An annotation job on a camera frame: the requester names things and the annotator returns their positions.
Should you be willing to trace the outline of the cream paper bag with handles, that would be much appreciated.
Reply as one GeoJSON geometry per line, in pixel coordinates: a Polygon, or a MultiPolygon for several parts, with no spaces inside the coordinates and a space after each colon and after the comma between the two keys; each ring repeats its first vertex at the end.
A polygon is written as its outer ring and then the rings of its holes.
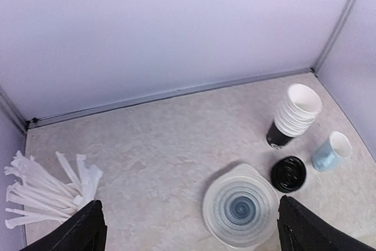
{"type": "Polygon", "coordinates": [[[356,237],[355,239],[372,247],[373,249],[376,249],[376,234],[375,233],[359,236],[359,237],[356,237]]]}

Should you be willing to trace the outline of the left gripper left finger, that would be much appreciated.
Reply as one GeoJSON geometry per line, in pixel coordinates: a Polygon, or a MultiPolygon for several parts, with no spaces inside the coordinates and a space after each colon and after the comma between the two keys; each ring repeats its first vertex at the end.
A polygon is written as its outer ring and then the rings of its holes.
{"type": "Polygon", "coordinates": [[[43,238],[23,248],[24,251],[105,250],[108,227],[102,202],[93,200],[66,222],[43,238]]]}

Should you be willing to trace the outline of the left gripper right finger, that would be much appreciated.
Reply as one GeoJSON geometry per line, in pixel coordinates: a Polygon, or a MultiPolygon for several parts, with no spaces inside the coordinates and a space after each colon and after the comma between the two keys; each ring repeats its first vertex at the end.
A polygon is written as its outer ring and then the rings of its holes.
{"type": "Polygon", "coordinates": [[[280,199],[277,220],[282,251],[374,250],[373,247],[329,225],[291,196],[280,199]]]}

